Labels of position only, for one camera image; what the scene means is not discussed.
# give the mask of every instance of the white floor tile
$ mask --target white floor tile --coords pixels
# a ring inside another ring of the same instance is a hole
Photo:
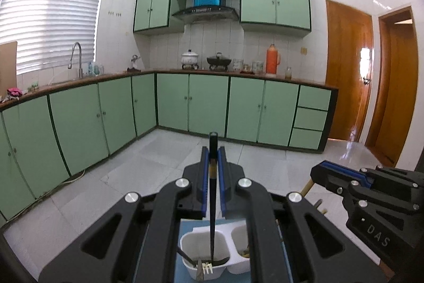
[[[74,230],[78,234],[81,234],[122,196],[122,193],[119,193],[102,181],[95,180],[89,189],[61,207],[60,212],[65,216]]]

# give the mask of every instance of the lower cabinet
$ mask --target lower cabinet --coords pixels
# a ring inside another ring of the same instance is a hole
[[[190,75],[189,131],[225,135],[228,77]]]
[[[156,126],[155,75],[132,77],[132,97],[137,136]]]
[[[160,126],[188,130],[188,76],[186,74],[157,74]]]
[[[0,211],[10,219],[34,201],[13,158],[3,122],[0,122]],[[0,227],[4,222],[0,215]]]
[[[233,77],[230,86],[227,137],[256,142],[264,81]]]
[[[288,146],[299,86],[266,81],[259,143]]]
[[[98,87],[107,145],[113,154],[135,138],[131,77],[101,82]]]
[[[50,105],[72,175],[108,156],[97,84],[50,94]]]
[[[3,111],[14,156],[36,197],[69,178],[50,120],[47,96]]]

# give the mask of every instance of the window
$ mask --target window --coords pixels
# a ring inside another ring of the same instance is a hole
[[[18,42],[16,73],[68,65],[76,41],[83,62],[95,59],[99,8],[100,0],[0,0],[0,43]]]

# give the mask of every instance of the tiled backsplash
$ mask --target tiled backsplash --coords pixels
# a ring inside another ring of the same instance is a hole
[[[240,0],[226,0],[240,13]],[[199,24],[187,24],[182,34],[162,34],[150,38],[150,67],[181,68],[181,54],[191,49],[199,54],[199,65],[208,69],[207,57],[221,52],[231,59],[243,59],[245,63],[266,59],[267,48],[274,43],[281,54],[277,72],[284,74],[292,68],[293,78],[325,82],[326,33],[318,30],[304,38],[280,34],[245,32],[238,21],[220,20]],[[301,55],[301,47],[308,52]]]

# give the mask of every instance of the range hood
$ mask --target range hood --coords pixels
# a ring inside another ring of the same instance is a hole
[[[232,19],[238,21],[239,16],[234,8],[222,5],[199,5],[184,10],[177,11],[172,14],[177,19],[182,20],[185,24],[196,22],[207,22],[222,19]]]

